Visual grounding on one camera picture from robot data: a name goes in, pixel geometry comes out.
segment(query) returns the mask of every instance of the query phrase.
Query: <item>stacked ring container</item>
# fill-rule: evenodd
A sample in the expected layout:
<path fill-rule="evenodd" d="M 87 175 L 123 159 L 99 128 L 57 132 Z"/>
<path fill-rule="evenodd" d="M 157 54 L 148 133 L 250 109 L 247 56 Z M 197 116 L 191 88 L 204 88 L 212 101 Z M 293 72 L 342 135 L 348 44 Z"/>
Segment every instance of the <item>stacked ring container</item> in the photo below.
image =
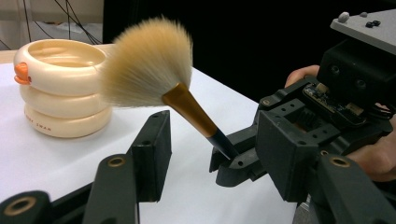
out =
<path fill-rule="evenodd" d="M 46 39 L 21 47 L 14 57 L 24 115 L 50 136 L 73 138 L 106 126 L 112 108 L 99 94 L 97 71 L 106 55 L 98 48 L 66 39 Z"/>

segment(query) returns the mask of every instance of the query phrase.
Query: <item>brush bristles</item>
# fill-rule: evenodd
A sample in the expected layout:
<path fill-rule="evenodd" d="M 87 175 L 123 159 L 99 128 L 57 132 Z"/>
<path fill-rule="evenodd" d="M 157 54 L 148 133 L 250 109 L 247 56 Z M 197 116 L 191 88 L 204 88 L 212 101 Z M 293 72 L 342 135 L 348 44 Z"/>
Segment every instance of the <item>brush bristles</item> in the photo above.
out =
<path fill-rule="evenodd" d="M 177 22 L 155 18 L 125 30 L 99 69 L 100 92 L 118 107 L 164 105 L 177 83 L 191 83 L 192 43 Z"/>

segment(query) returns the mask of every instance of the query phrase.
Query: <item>gold ferrule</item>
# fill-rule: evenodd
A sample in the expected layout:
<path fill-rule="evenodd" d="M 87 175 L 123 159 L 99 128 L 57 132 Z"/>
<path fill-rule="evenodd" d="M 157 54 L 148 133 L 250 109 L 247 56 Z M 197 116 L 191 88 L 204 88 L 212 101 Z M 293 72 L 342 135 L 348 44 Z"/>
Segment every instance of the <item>gold ferrule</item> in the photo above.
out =
<path fill-rule="evenodd" d="M 211 137 L 216 133 L 218 127 L 183 83 L 177 83 L 172 90 L 164 94 L 163 102 L 174 108 L 205 137 Z"/>

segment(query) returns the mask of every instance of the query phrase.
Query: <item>finger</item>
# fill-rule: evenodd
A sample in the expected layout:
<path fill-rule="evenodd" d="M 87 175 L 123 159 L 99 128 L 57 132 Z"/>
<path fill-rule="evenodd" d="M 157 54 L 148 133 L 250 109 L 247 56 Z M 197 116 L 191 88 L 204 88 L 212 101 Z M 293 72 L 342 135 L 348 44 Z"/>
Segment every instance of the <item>finger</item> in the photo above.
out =
<path fill-rule="evenodd" d="M 314 64 L 292 71 L 286 80 L 285 88 L 294 82 L 304 78 L 305 76 L 316 76 L 319 71 L 319 66 Z"/>
<path fill-rule="evenodd" d="M 374 145 L 362 147 L 349 155 L 374 181 L 396 179 L 396 133 L 382 137 Z"/>

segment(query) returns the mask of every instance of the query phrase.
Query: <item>orange cap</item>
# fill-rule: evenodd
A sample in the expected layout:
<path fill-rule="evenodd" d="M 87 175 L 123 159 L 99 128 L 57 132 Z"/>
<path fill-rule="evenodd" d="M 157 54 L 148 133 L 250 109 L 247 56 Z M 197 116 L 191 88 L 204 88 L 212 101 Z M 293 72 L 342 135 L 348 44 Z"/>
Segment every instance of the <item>orange cap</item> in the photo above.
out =
<path fill-rule="evenodd" d="M 26 63 L 18 63 L 14 66 L 14 71 L 16 76 L 14 80 L 22 85 L 30 85 L 31 79 L 27 74 L 27 64 Z"/>

